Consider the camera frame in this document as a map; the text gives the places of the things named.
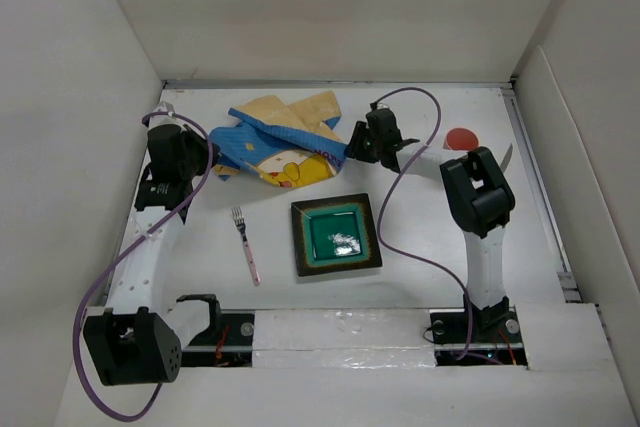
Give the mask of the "blue yellow cartoon placemat cloth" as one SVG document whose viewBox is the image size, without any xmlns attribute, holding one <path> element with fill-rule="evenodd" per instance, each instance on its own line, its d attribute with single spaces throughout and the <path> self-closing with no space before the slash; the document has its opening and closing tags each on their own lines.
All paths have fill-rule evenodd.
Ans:
<svg viewBox="0 0 640 427">
<path fill-rule="evenodd" d="M 334 132 L 342 113 L 332 91 L 291 104 L 269 95 L 228 114 L 237 123 L 210 133 L 221 179 L 246 171 L 277 187 L 300 188 L 336 176 L 346 160 L 346 144 Z"/>
</svg>

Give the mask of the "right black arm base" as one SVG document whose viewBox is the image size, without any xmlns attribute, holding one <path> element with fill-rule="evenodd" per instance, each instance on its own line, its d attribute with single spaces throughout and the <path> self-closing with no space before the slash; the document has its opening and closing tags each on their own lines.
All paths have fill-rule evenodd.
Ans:
<svg viewBox="0 0 640 427">
<path fill-rule="evenodd" d="M 431 309 L 429 320 L 423 338 L 433 345 L 438 367 L 528 365 L 517 313 L 507 297 L 482 310 Z"/>
</svg>

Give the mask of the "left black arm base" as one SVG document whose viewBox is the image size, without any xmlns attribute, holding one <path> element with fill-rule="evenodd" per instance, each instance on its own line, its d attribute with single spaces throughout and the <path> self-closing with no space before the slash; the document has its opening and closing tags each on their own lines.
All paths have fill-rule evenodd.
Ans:
<svg viewBox="0 0 640 427">
<path fill-rule="evenodd" d="M 213 309 L 216 301 L 213 326 L 196 335 L 182 350 L 182 367 L 251 367 L 255 312 L 252 310 L 222 310 L 213 294 L 189 294 L 177 302 L 200 301 Z"/>
</svg>

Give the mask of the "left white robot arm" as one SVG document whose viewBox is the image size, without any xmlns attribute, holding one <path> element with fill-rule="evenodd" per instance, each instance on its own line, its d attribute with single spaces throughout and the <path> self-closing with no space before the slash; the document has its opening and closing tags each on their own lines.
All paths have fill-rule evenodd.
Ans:
<svg viewBox="0 0 640 427">
<path fill-rule="evenodd" d="M 105 311 L 90 316 L 83 336 L 105 386 L 169 383 L 182 351 L 196 338 L 212 343 L 222 334 L 213 294 L 189 294 L 165 302 L 170 253 L 190 206 L 193 180 L 210 170 L 216 153 L 188 126 L 165 123 L 147 132 L 150 161 L 134 201 L 134 233 L 140 245 L 125 256 Z"/>
</svg>

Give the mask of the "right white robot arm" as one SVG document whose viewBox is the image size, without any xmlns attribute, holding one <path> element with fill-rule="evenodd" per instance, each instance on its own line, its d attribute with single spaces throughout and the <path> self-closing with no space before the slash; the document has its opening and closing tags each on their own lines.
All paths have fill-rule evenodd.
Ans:
<svg viewBox="0 0 640 427">
<path fill-rule="evenodd" d="M 462 328 L 476 341 L 494 334 L 509 310 L 502 243 L 515 196 L 491 150 L 454 151 L 404 139 L 394 113 L 374 107 L 365 121 L 356 123 L 346 156 L 442 183 L 466 247 L 466 289 L 472 310 L 462 316 Z"/>
</svg>

